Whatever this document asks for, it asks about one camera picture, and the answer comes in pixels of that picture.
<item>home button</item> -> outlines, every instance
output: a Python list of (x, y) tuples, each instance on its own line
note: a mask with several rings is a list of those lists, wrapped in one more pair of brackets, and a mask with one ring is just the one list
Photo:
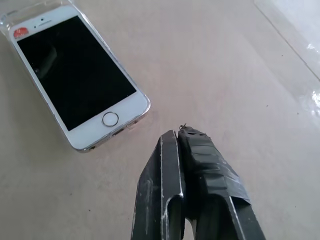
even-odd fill
[(102, 117), (102, 123), (104, 125), (106, 125), (107, 127), (113, 127), (113, 126), (117, 125), (118, 121), (119, 121), (118, 114), (111, 112), (111, 111), (107, 112)]

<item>smartphone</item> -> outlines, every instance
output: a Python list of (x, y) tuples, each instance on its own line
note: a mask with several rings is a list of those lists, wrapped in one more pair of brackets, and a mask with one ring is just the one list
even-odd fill
[(60, 6), (9, 30), (14, 48), (73, 148), (95, 148), (150, 108), (98, 32)]

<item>phone screen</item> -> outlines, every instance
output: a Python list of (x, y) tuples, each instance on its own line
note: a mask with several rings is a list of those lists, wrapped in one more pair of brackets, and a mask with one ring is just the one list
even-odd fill
[(69, 131), (136, 92), (77, 16), (17, 43)]

